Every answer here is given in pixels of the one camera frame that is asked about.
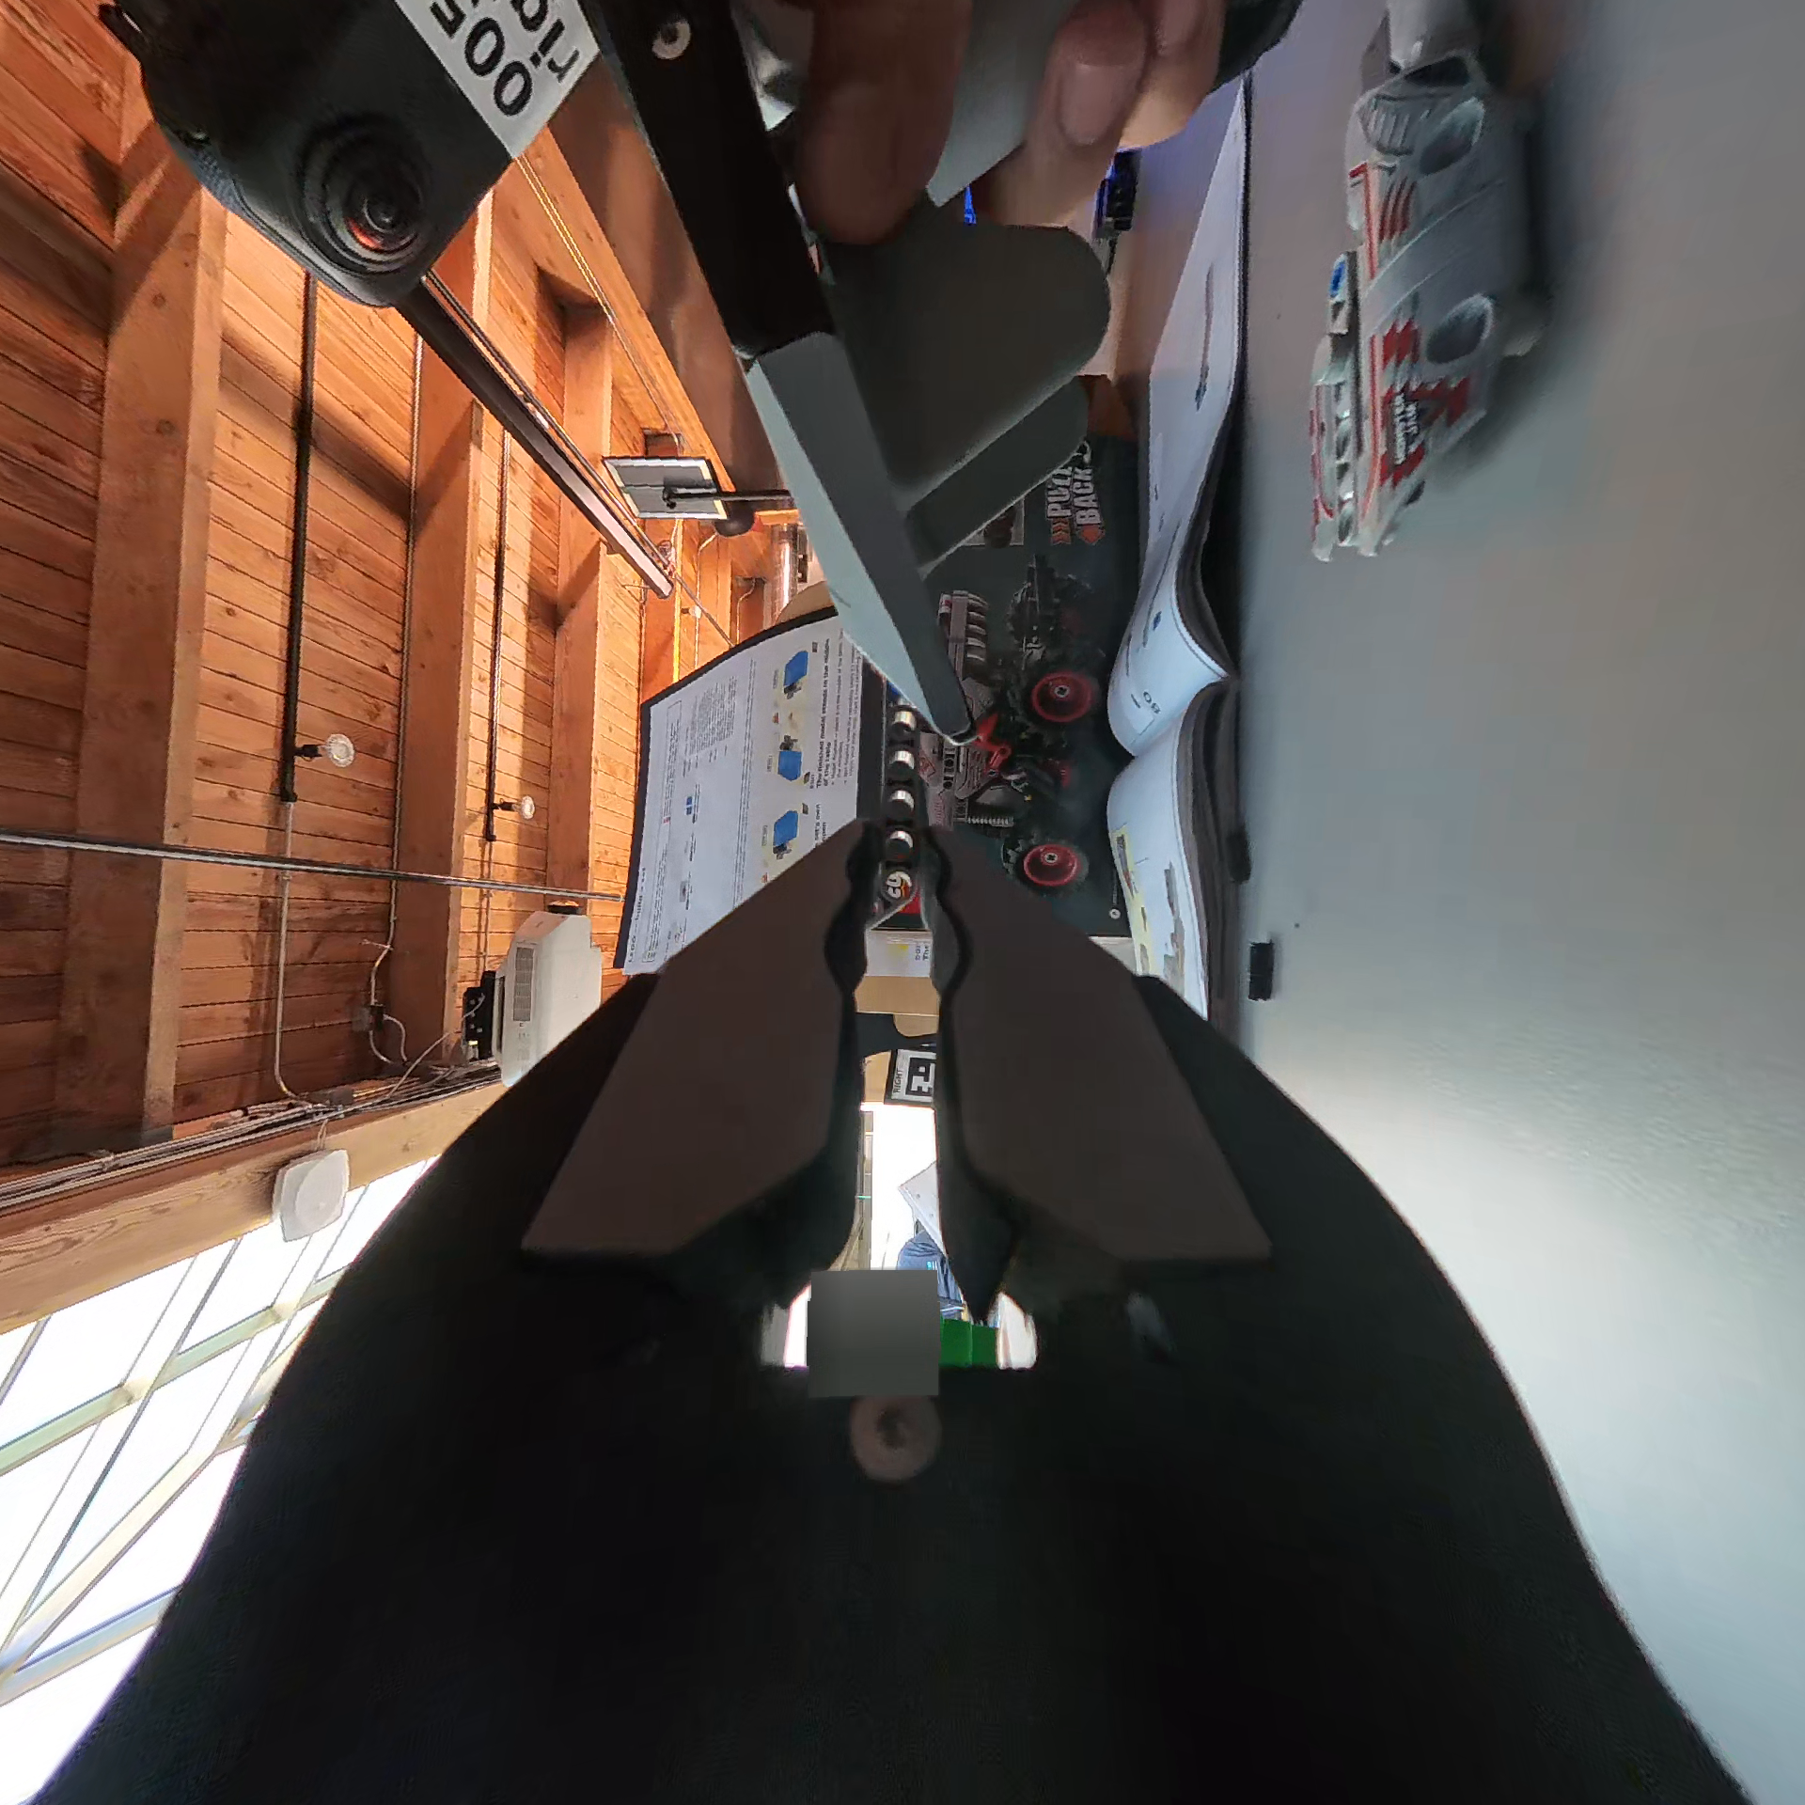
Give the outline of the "open instruction booklet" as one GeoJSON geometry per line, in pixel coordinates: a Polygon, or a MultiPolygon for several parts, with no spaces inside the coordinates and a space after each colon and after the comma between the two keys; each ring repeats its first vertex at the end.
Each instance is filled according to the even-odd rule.
{"type": "Polygon", "coordinates": [[[1247,340],[1248,80],[1226,138],[1147,376],[1146,548],[1109,676],[1128,755],[1109,790],[1109,849],[1135,972],[1195,1013],[1232,1003],[1236,888],[1251,859],[1236,786],[1236,666],[1204,586],[1247,340]]]}

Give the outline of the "lego box with truck picture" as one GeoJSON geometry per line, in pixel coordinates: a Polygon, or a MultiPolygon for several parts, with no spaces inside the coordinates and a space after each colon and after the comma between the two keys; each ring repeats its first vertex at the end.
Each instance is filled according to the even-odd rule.
{"type": "Polygon", "coordinates": [[[1085,438],[928,575],[974,722],[919,735],[928,823],[1085,936],[1126,936],[1106,802],[1128,754],[1109,680],[1141,583],[1139,452],[1085,438]]]}

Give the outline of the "person's right hand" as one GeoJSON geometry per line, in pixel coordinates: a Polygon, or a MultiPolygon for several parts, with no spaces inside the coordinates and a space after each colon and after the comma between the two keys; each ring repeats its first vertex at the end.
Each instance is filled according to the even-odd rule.
{"type": "MultiPolygon", "coordinates": [[[[881,240],[940,160],[972,8],[833,2],[814,12],[794,160],[802,208],[830,240],[881,240]]],[[[1295,2],[1073,5],[1050,43],[1021,148],[974,187],[976,212],[1069,225],[1122,148],[1176,135],[1295,15],[1295,2]]]]}

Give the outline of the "ceiling light fixture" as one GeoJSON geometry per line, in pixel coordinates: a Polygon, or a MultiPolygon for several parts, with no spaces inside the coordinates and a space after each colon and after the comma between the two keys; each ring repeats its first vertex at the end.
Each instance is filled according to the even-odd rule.
{"type": "Polygon", "coordinates": [[[744,538],[763,515],[794,511],[790,488],[726,488],[701,457],[607,457],[601,469],[646,523],[702,523],[717,538],[744,538]]]}

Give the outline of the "white projector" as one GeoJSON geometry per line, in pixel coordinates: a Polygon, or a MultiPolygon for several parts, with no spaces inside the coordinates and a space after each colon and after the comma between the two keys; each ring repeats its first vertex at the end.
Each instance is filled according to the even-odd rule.
{"type": "Polygon", "coordinates": [[[529,915],[513,934],[493,991],[493,1055],[506,1086],[584,1024],[601,1001],[601,953],[576,907],[529,915]]]}

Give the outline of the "white wall access point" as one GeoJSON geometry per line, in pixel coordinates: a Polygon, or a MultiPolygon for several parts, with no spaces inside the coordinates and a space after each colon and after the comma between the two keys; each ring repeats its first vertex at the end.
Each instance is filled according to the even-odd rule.
{"type": "Polygon", "coordinates": [[[297,1245],[336,1225],[350,1199],[350,1154],[329,1149],[281,1166],[271,1183],[271,1222],[297,1245]]]}

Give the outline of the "black ceiling rail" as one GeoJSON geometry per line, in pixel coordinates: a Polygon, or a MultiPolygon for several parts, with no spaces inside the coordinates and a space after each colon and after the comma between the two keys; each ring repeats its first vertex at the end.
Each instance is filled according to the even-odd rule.
{"type": "Polygon", "coordinates": [[[650,592],[670,600],[677,583],[656,548],[646,539],[632,518],[612,500],[600,469],[576,447],[565,428],[548,416],[487,331],[476,325],[465,303],[458,301],[437,275],[428,272],[396,303],[396,313],[484,413],[528,452],[529,463],[552,480],[578,515],[596,529],[603,548],[620,556],[650,592]]]}

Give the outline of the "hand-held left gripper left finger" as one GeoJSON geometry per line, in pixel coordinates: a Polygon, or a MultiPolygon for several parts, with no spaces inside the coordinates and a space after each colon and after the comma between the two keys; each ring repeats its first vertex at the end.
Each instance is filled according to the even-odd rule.
{"type": "Polygon", "coordinates": [[[525,1254],[790,1305],[854,1222],[865,829],[847,825],[652,982],[525,1254]]]}

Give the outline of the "black wall pipe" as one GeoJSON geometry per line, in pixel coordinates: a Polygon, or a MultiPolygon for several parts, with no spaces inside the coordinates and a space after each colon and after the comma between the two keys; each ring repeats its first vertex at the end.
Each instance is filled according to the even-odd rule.
{"type": "Polygon", "coordinates": [[[300,376],[294,408],[294,475],[291,475],[291,535],[287,567],[287,624],[285,624],[285,711],[280,755],[280,805],[291,812],[299,802],[297,770],[300,763],[300,666],[305,633],[305,554],[313,480],[313,398],[318,360],[321,296],[315,275],[303,275],[300,301],[300,376]]]}
{"type": "Polygon", "coordinates": [[[484,822],[482,842],[495,841],[493,818],[499,800],[499,759],[501,759],[501,709],[504,709],[504,642],[506,642],[506,600],[508,600],[508,497],[510,497],[510,447],[499,451],[495,480],[495,521],[493,521],[493,567],[490,567],[490,633],[487,665],[487,755],[484,755],[484,822]]]}

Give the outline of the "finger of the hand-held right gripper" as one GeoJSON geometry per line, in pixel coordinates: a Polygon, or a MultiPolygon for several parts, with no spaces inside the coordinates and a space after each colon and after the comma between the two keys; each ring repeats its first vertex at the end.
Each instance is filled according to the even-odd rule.
{"type": "Polygon", "coordinates": [[[833,325],[931,570],[1085,438],[1078,374],[1109,327],[1106,275],[1069,230],[928,203],[892,238],[827,240],[824,258],[833,325]]]}
{"type": "Polygon", "coordinates": [[[937,735],[969,739],[972,711],[842,343],[810,332],[757,355],[748,393],[847,639],[937,735]]]}

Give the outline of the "black lego beam with holes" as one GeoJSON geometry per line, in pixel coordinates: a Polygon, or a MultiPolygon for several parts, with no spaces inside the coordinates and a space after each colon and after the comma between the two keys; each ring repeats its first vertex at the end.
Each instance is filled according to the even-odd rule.
{"type": "Polygon", "coordinates": [[[919,926],[919,893],[928,870],[931,805],[939,795],[940,735],[892,686],[885,686],[875,759],[878,872],[868,926],[919,926]]]}

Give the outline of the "thin metal rod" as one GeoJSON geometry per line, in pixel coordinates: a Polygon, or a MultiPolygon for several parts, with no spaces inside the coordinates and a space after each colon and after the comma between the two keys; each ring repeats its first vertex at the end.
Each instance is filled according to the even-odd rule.
{"type": "Polygon", "coordinates": [[[280,876],[339,876],[359,883],[382,885],[431,885],[436,890],[480,890],[493,896],[552,897],[570,906],[614,906],[623,907],[625,897],[614,890],[581,890],[576,885],[542,885],[523,878],[495,876],[455,876],[418,870],[363,866],[305,859],[297,854],[258,854],[227,848],[192,848],[171,842],[131,842],[94,832],[51,832],[40,829],[3,829],[4,848],[56,849],[72,854],[106,854],[117,859],[141,859],[156,865],[196,865],[210,870],[250,870],[280,876]]]}

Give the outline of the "printed instruction sheet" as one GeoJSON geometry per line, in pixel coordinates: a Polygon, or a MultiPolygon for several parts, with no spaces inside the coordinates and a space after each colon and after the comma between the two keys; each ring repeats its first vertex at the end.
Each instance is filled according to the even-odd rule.
{"type": "Polygon", "coordinates": [[[779,624],[640,709],[620,972],[654,972],[875,808],[885,682],[836,611],[779,624]]]}

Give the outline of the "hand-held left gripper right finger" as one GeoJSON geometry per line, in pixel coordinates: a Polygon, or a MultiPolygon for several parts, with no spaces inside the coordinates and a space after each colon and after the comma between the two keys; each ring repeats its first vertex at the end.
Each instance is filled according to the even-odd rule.
{"type": "Polygon", "coordinates": [[[1031,1313],[1162,1266],[1251,1266],[1258,1225],[1139,982],[931,832],[937,1184],[963,1301],[1031,1313]]]}

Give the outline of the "white and red lego car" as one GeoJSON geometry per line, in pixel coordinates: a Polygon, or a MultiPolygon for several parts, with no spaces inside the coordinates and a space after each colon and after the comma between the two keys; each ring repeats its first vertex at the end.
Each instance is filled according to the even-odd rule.
{"type": "Polygon", "coordinates": [[[1311,369],[1315,556],[1378,554],[1542,331],[1526,108],[1473,5],[1393,2],[1346,125],[1348,248],[1311,369]]]}

